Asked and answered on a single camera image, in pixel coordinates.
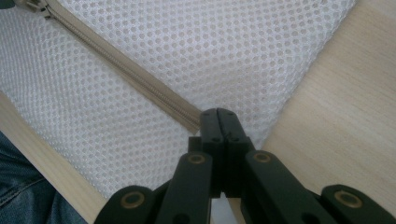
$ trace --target metal bolt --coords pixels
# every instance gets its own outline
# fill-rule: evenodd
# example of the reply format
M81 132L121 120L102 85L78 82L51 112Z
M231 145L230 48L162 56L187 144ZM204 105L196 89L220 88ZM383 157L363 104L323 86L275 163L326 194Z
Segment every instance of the metal bolt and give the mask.
M271 157L265 153L259 152L254 154L253 159L258 162L268 162L271 160Z
M339 203L348 206L350 208L360 208L363 206L363 202L361 201L360 198L358 198L354 194L351 194L343 190L338 190L337 192L335 192L334 197Z
M201 164L203 162L205 162L205 157L202 155L190 155L188 157L189 162L193 163L193 164Z
M132 191L121 198L121 206L126 209L132 209L140 206L145 201L145 195L140 191Z

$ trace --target zipper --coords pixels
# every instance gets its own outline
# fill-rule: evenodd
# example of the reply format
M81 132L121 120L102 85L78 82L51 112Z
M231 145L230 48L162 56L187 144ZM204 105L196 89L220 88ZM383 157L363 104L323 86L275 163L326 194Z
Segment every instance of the zipper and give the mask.
M29 4L41 10L46 19L55 19L96 53L109 62L118 73L140 93L165 111L192 133L197 133L201 111L163 84L144 68L104 40L76 18L56 0L41 0Z

